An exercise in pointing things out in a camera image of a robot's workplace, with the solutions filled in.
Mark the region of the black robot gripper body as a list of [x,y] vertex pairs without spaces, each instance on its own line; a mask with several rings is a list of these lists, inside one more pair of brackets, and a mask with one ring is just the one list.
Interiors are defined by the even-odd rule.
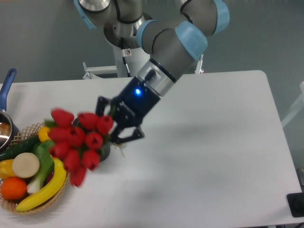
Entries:
[[111,100],[111,115],[120,129],[136,127],[159,101],[158,95],[134,77],[121,93]]

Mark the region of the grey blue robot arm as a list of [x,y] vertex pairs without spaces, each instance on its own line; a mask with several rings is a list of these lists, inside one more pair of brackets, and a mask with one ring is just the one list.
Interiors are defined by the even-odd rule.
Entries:
[[131,78],[112,98],[99,97],[96,113],[110,106],[116,127],[110,142],[122,144],[144,137],[144,117],[199,61],[207,38],[229,24],[229,10],[222,0],[179,0],[177,18],[161,23],[144,13],[140,0],[76,0],[74,5],[89,28],[104,27],[108,42],[120,50],[117,65]]

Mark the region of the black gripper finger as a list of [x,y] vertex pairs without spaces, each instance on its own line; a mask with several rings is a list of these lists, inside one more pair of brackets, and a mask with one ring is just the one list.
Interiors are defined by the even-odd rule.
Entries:
[[141,126],[123,128],[116,126],[110,134],[110,142],[115,144],[124,144],[131,141],[139,140],[145,137]]
[[104,115],[104,111],[105,108],[107,106],[109,106],[111,103],[111,99],[103,97],[103,96],[99,96],[97,99],[97,104],[96,104],[96,108],[95,108],[95,114],[97,116],[103,116]]

